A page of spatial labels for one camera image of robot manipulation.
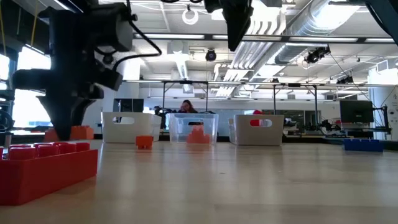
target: computer monitor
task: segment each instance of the computer monitor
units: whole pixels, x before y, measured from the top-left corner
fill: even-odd
[[[341,100],[340,116],[342,123],[372,123],[373,104],[371,101]]]

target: person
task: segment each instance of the person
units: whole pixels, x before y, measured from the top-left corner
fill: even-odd
[[[195,109],[193,109],[192,103],[189,100],[184,100],[181,104],[179,113],[198,113]]]

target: light fixture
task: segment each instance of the light fixture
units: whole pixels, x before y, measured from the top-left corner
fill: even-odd
[[[209,82],[209,84],[242,85],[242,82]]]
[[[161,80],[124,80],[124,82],[130,83],[161,83]]]
[[[258,40],[258,41],[276,42],[276,41],[280,41],[281,37],[273,37],[273,36],[266,36],[266,35],[245,35],[242,38],[242,40],[246,40],[246,41]]]
[[[193,12],[193,17],[191,19],[187,18],[187,13],[188,12]],[[194,10],[194,9],[190,9],[190,6],[187,6],[187,9],[184,10],[184,12],[182,13],[182,21],[184,21],[184,23],[188,24],[188,25],[194,25],[198,22],[199,20],[199,15],[198,15],[198,11]]]
[[[357,42],[358,38],[347,38],[347,37],[291,37],[290,41],[297,42]]]
[[[365,43],[395,43],[393,38],[367,38]]]
[[[66,5],[64,5],[62,2],[60,2],[59,0],[54,0],[58,5],[60,5],[61,7],[63,7],[66,10],[70,10]]]
[[[215,39],[215,40],[227,40],[228,36],[227,35],[213,35],[213,39]]]
[[[201,34],[146,34],[146,36],[150,39],[192,39],[192,40],[200,40],[204,39],[205,35]],[[135,38],[137,39],[142,39],[142,37],[139,34],[134,35]]]

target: orange block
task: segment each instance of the orange block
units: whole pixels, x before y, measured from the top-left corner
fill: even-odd
[[[205,134],[203,125],[195,125],[192,128],[191,134],[187,136],[188,144],[210,144],[211,136]]]
[[[94,130],[89,126],[73,126],[70,133],[70,140],[92,140]],[[56,142],[59,138],[53,128],[48,129],[44,134],[45,142]]]
[[[153,136],[137,136],[136,146],[138,149],[151,149],[152,143],[154,142]]]

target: blue lego brick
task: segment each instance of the blue lego brick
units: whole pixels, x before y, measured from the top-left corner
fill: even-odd
[[[362,152],[383,152],[384,146],[379,140],[344,139],[344,150]]]

